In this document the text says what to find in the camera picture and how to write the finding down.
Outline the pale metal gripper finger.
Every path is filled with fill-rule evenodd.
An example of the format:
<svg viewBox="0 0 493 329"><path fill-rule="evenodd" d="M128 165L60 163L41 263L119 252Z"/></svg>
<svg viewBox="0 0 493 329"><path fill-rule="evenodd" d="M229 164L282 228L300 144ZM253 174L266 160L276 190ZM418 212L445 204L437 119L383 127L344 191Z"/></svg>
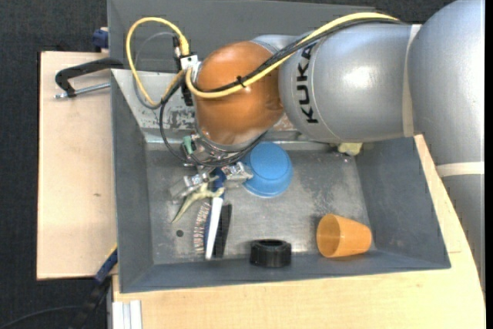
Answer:
<svg viewBox="0 0 493 329"><path fill-rule="evenodd" d="M230 180L234 182L246 182L253 178L253 171L243 162L239 161L230 165Z"/></svg>
<svg viewBox="0 0 493 329"><path fill-rule="evenodd" d="M179 178L170 188L169 194L172 200L181 200L195 193L203 185L210 183L210 177L207 174L197 173Z"/></svg>

